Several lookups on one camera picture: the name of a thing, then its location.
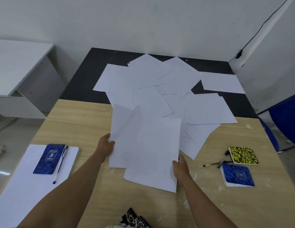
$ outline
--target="black table surface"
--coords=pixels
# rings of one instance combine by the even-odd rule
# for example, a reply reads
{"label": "black table surface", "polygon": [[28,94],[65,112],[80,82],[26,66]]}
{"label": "black table surface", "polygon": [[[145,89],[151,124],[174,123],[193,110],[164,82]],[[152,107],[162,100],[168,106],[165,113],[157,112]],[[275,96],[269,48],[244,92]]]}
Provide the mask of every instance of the black table surface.
{"label": "black table surface", "polygon": [[[65,88],[60,99],[110,104],[105,92],[92,90],[106,65],[127,66],[130,61],[142,55],[143,53],[92,48]],[[160,61],[173,58],[162,55],[150,55]],[[234,75],[228,62],[183,57],[180,57],[180,59],[198,71]],[[235,117],[257,118],[245,94],[204,90],[201,81],[192,88],[192,92],[194,94],[218,93],[219,96],[225,99]]]}

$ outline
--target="person's arm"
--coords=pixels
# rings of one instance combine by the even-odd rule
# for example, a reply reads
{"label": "person's arm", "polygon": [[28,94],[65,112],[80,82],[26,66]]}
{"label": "person's arm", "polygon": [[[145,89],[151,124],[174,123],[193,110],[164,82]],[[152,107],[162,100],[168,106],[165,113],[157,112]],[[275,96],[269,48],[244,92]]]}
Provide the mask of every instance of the person's arm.
{"label": "person's arm", "polygon": [[214,203],[205,195],[191,178],[184,157],[179,155],[179,162],[173,161],[174,174],[183,185],[198,228],[235,228],[237,227]]}
{"label": "person's arm", "polygon": [[76,228],[91,197],[102,162],[115,142],[101,137],[96,151],[67,180],[48,193],[29,212],[18,228]]}

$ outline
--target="yellow and black notebook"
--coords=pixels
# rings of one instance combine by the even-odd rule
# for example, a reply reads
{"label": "yellow and black notebook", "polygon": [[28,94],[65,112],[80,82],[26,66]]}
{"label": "yellow and black notebook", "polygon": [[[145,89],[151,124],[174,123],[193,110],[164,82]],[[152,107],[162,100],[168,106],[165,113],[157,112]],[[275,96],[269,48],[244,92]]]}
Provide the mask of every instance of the yellow and black notebook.
{"label": "yellow and black notebook", "polygon": [[258,164],[255,153],[250,148],[245,147],[229,147],[229,151],[231,153],[232,160],[234,164]]}

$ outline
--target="left hand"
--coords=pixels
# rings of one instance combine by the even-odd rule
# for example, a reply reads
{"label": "left hand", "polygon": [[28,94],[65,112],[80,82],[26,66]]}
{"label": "left hand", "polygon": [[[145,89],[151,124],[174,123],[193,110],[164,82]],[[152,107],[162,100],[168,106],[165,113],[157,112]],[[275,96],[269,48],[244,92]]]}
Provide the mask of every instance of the left hand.
{"label": "left hand", "polygon": [[105,158],[107,158],[113,151],[115,141],[109,142],[110,133],[105,134],[100,138],[97,149],[95,153],[100,156],[101,161],[104,162]]}

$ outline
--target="person's hand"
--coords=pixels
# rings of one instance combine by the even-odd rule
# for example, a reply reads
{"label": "person's hand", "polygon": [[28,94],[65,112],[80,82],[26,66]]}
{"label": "person's hand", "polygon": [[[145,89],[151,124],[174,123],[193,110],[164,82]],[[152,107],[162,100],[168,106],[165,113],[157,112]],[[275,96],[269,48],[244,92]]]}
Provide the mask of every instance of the person's hand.
{"label": "person's hand", "polygon": [[180,154],[178,162],[173,161],[174,175],[178,181],[182,182],[184,178],[190,177],[190,171],[188,170],[188,165],[185,158]]}
{"label": "person's hand", "polygon": [[115,142],[111,141],[109,142],[110,133],[105,134],[103,137],[100,138],[97,149],[96,149],[96,154],[100,156],[101,162],[104,162],[105,158],[108,157],[113,149]]}

